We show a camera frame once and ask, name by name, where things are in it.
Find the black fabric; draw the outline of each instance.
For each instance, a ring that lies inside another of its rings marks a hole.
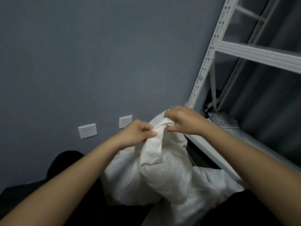
[[[46,181],[81,159],[84,155],[78,151],[66,151],[59,154],[47,171]],[[97,179],[77,208],[64,225],[113,225],[108,223],[107,204],[103,196],[100,179]]]
[[[225,202],[210,210],[203,225],[282,225],[251,190],[230,196]]]

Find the light switch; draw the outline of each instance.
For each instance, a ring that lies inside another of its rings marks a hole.
[[[78,127],[78,131],[82,139],[97,135],[96,124],[89,124],[86,126]]]
[[[133,121],[133,115],[119,118],[119,128],[124,128]]]

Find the leg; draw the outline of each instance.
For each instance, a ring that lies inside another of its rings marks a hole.
[[[64,171],[83,156],[78,151],[66,151],[59,154],[47,171],[46,181]],[[107,204],[99,178],[73,211],[65,225],[108,225]]]

